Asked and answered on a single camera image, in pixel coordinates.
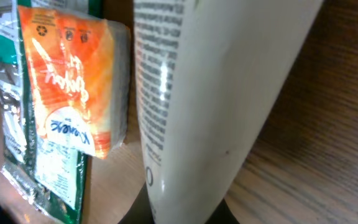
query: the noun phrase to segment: printed label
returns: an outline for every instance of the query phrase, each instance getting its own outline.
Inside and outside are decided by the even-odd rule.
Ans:
[[[17,40],[16,6],[12,0],[0,0],[0,35]]]
[[[26,141],[21,127],[21,89],[15,85],[20,80],[16,68],[17,65],[0,62],[0,107],[6,147],[23,162]]]
[[[60,108],[49,115],[45,130],[49,141],[95,155],[89,125],[71,106]]]
[[[134,2],[137,109],[150,206],[160,187],[165,130],[178,57],[184,1]]]
[[[78,151],[38,138],[35,178],[75,209]]]
[[[51,9],[72,9],[84,13],[88,12],[88,0],[31,0],[31,6]]]

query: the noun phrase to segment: plastic wrapper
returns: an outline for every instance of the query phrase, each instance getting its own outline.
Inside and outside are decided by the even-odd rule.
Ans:
[[[5,161],[1,172],[35,208],[58,223],[80,223],[87,156],[37,142],[17,3],[100,16],[101,1],[0,0],[0,105]]]
[[[24,162],[27,148],[22,109],[22,77],[17,32],[16,2],[0,0],[0,106],[4,142],[15,159]]]
[[[49,9],[19,14],[38,142],[105,158],[126,131],[127,28]]]

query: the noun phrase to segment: wood grain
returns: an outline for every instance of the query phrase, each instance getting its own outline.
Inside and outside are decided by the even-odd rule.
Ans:
[[[226,198],[242,223],[358,223],[358,1],[323,4]]]
[[[129,27],[132,13],[104,3]],[[144,182],[134,82],[129,104],[126,145],[92,161],[85,223],[117,223]],[[323,4],[226,200],[241,223],[358,223],[358,0]],[[0,203],[19,223],[51,222],[1,174]]]

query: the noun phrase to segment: white tube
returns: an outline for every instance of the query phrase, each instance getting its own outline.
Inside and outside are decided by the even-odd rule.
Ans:
[[[137,106],[156,223],[204,223],[322,0],[135,0]]]

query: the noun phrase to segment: kleenex logo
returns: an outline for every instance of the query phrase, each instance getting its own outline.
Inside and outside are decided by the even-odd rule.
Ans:
[[[76,137],[80,137],[83,144],[90,144],[86,132],[80,132],[69,124],[63,124],[62,121],[51,120],[50,127],[51,131],[57,131],[58,133],[63,134],[73,134]]]

